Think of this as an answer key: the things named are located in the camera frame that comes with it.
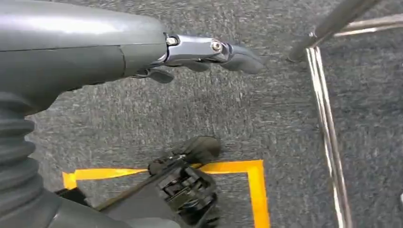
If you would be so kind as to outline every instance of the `metal bolt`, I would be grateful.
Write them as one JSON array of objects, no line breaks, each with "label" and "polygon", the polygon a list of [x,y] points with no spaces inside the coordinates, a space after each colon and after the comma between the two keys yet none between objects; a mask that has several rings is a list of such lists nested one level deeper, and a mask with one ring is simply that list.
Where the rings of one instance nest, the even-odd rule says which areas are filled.
[{"label": "metal bolt", "polygon": [[174,45],[179,44],[179,41],[175,37],[168,37],[166,39],[166,44],[169,46],[174,46]]},{"label": "metal bolt", "polygon": [[222,43],[219,42],[218,40],[213,40],[211,42],[211,48],[213,49],[213,51],[215,52],[221,52],[222,51]]}]

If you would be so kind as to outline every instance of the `yellow floor marking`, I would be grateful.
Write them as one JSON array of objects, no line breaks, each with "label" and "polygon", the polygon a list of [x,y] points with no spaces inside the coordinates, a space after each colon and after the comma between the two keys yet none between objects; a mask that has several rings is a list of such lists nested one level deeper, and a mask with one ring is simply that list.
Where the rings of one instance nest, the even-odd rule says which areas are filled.
[{"label": "yellow floor marking", "polygon": [[[201,167],[201,170],[209,174],[247,173],[255,228],[270,228],[263,160],[210,163]],[[66,189],[73,189],[77,187],[77,181],[116,178],[144,171],[147,170],[82,169],[74,173],[63,173],[63,183]]]}]

